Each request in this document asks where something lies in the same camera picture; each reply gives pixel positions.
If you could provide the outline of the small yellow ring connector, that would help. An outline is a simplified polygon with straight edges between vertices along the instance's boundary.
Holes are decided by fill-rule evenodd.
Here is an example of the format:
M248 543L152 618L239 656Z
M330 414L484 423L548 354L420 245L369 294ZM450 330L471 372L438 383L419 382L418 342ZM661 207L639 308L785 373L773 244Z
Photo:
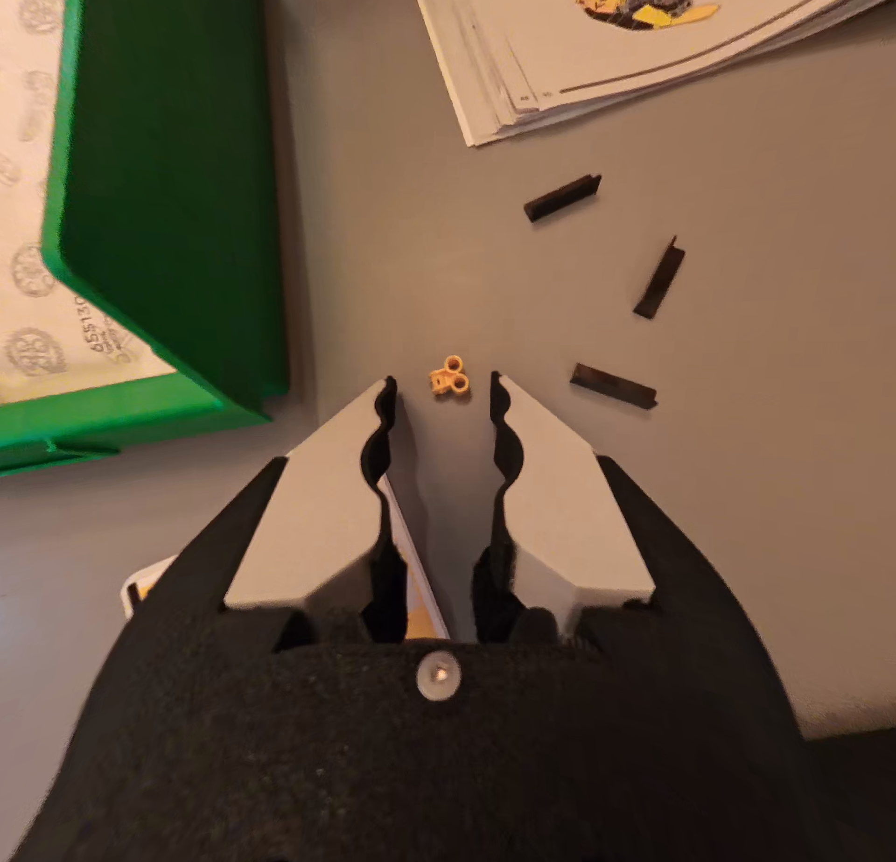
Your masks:
M469 378L458 355L447 356L441 367L429 373L428 379L434 397L465 396L469 392Z

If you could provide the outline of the grey desk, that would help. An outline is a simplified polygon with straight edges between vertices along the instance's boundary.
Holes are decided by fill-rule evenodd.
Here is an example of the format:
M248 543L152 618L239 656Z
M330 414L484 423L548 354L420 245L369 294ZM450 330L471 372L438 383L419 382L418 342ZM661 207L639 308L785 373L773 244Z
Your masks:
M733 588L804 730L894 722L894 3L468 149L416 0L268 0L293 384L271 424L2 479L2 714L64 742L118 585L395 376L393 486L453 634L499 484L493 370ZM531 223L584 175L596 196ZM686 257L633 313L670 240ZM458 355L465 396L429 373ZM577 363L657 390L643 410Z

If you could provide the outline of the green plastic bin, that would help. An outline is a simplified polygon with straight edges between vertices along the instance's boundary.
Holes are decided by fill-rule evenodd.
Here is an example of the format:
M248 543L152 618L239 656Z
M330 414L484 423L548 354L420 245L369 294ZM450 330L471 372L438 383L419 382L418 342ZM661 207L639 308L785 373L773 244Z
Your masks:
M263 0L64 0L40 251L175 372L2 404L2 475L271 422L288 389Z

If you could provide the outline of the white printed paper bag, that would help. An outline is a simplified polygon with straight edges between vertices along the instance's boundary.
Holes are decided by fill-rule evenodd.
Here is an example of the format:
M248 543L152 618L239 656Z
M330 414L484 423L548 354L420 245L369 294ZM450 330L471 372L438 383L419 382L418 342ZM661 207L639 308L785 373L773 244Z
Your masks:
M40 251L64 0L1 0L1 402L170 375Z

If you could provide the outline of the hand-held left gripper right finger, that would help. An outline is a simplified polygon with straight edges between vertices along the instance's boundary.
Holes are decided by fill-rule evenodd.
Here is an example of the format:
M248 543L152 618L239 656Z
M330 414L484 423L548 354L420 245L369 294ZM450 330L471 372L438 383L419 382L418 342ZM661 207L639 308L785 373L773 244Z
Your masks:
M472 577L477 640L509 641L527 610L564 639L584 610L649 604L654 580L590 444L498 371L489 416L502 482Z

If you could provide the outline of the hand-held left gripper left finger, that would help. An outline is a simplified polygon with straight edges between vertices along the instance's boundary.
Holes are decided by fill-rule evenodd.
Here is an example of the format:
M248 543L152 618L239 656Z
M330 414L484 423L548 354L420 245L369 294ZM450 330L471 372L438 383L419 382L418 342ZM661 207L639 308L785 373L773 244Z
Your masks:
M408 630L408 567L380 487L391 463L397 382L377 380L286 455L224 603L360 615L375 642Z

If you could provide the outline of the black brick strip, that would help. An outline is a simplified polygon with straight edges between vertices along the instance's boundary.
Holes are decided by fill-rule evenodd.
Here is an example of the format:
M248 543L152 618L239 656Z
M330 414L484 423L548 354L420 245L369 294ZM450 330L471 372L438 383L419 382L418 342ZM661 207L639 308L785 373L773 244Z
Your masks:
M569 383L643 410L652 410L658 404L656 389L583 363L575 365Z
M656 317L685 257L685 250L678 247L678 237L674 236L660 257L643 296L633 308L635 315L645 320Z
M596 196L602 181L602 175L584 175L568 184L564 184L543 196L539 196L523 204L523 211L531 223L554 215L568 207Z

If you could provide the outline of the instruction booklet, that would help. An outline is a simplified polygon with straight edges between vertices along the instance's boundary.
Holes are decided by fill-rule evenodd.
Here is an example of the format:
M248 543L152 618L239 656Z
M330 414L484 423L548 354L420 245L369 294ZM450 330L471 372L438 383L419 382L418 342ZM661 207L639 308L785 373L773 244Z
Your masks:
M465 144L702 77L892 0L417 0Z

